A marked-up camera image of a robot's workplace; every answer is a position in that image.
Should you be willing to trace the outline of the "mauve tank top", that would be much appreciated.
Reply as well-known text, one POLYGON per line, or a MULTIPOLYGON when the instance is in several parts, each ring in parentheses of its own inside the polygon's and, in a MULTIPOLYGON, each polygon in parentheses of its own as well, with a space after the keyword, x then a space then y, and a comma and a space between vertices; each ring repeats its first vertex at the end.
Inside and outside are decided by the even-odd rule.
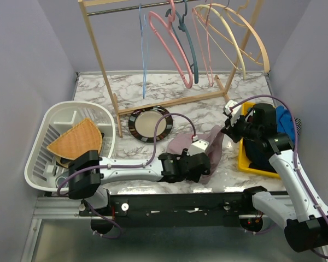
MULTIPOLYGON (((209 132, 205 134, 196 134, 196 135, 198 136, 199 139, 203 139, 210 143, 206 155, 210 159, 210 164, 211 164, 210 175, 211 175, 217 169, 218 164, 222 158, 222 142, 224 139, 224 135, 221 132, 221 127, 219 125, 215 125, 209 132)), ((189 146, 192 143, 193 136, 195 135, 179 134, 173 140, 171 140, 167 146, 165 154, 172 156, 176 164, 176 167, 178 169, 178 172, 179 172, 178 160, 180 158, 180 155, 183 149, 189 148, 189 146)))

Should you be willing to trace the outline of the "light blue wire hanger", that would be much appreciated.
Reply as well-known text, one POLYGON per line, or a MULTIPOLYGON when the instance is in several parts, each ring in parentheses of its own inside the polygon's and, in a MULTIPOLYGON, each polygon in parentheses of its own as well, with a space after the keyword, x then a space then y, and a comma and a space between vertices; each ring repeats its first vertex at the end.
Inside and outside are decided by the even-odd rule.
POLYGON ((142 14, 142 4, 139 4, 139 25, 141 38, 141 54, 143 65, 143 99, 147 92, 147 72, 148 72, 148 57, 149 57, 149 37, 148 37, 148 21, 146 14, 142 14))

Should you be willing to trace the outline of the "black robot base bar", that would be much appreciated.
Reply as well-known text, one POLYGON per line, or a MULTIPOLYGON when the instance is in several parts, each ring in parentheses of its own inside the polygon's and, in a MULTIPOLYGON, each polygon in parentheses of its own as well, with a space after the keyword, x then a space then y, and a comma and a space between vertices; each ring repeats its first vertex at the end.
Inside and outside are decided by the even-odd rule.
POLYGON ((243 227, 261 231, 264 216, 245 206, 243 193, 112 195, 107 207, 95 215, 87 207, 82 217, 91 217, 92 229, 108 232, 114 220, 122 228, 149 227, 243 227))

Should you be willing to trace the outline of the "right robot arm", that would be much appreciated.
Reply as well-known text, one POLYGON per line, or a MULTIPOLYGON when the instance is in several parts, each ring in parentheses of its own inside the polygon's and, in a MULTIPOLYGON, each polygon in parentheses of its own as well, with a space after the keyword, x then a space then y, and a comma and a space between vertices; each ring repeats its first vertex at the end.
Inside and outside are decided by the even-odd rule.
POLYGON ((261 211, 284 230, 295 252, 328 245, 328 206, 316 193, 305 174, 289 136, 277 131, 276 109, 257 103, 250 109, 251 121, 242 114, 242 105, 233 100, 224 106, 227 116, 222 133, 234 142, 252 141, 268 159, 281 178, 292 201, 288 208, 266 189, 254 187, 244 191, 241 209, 248 214, 261 211))

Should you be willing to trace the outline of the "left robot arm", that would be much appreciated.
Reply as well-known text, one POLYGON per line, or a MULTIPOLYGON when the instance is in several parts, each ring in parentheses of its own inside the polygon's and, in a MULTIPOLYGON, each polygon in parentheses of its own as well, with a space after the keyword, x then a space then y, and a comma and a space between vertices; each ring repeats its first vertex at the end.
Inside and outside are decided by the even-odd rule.
POLYGON ((68 197, 85 199, 99 216, 110 210, 109 193, 99 186, 121 181, 151 181, 176 183, 184 180, 198 182, 209 175, 211 164, 202 152, 189 156, 162 153, 146 159, 110 159, 100 157, 95 150, 88 151, 69 164, 68 197))

